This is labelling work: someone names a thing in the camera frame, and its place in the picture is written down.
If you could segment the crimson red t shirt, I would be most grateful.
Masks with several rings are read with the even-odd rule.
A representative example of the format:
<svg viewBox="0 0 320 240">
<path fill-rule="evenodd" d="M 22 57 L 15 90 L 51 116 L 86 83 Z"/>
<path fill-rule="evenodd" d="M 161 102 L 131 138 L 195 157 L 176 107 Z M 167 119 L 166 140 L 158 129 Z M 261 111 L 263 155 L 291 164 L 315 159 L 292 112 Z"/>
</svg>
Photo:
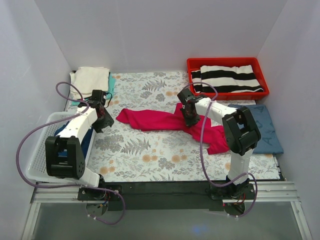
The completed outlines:
<svg viewBox="0 0 320 240">
<path fill-rule="evenodd" d="M 222 154 L 230 150 L 227 145 L 224 128 L 222 125 L 211 126 L 211 120 L 200 116 L 200 121 L 191 127 L 187 127 L 183 114 L 180 110 L 181 103 L 177 103 L 174 113 L 157 110 L 121 110 L 116 120 L 130 125 L 133 129 L 148 131 L 183 131 L 192 136 L 197 142 L 201 139 L 202 124 L 204 133 L 202 142 L 209 145 L 207 153 L 209 155 Z"/>
</svg>

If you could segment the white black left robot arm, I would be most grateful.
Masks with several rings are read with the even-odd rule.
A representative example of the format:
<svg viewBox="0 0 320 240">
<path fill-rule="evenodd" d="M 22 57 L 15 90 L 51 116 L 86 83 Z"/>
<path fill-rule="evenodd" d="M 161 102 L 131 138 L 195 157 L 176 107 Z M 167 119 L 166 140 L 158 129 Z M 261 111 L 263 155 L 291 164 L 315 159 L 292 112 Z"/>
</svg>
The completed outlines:
<svg viewBox="0 0 320 240">
<path fill-rule="evenodd" d="M 102 90 L 93 90 L 89 100 L 78 105 L 78 116 L 56 136 L 45 140 L 47 174 L 90 186 L 89 194 L 95 200 L 103 199 L 107 191 L 100 183 L 100 175 L 87 168 L 86 159 L 89 158 L 95 134 L 114 124 L 105 108 L 106 96 Z"/>
</svg>

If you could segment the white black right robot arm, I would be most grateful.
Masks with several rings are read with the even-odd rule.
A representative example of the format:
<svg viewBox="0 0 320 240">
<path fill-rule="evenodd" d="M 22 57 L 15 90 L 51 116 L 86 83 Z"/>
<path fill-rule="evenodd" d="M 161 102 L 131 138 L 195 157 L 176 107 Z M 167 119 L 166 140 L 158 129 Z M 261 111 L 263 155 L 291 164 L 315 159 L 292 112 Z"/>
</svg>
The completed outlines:
<svg viewBox="0 0 320 240">
<path fill-rule="evenodd" d="M 204 116 L 203 123 L 209 118 L 223 126 L 225 140 L 231 151 L 230 169 L 226 183 L 211 181 L 211 189 L 217 195 L 239 198 L 249 185 L 250 158 L 261 139 L 251 111 L 245 106 L 225 106 L 204 95 L 195 96 L 188 88 L 181 90 L 177 97 L 182 104 L 180 111 L 187 127 L 199 123 L 201 115 Z"/>
</svg>

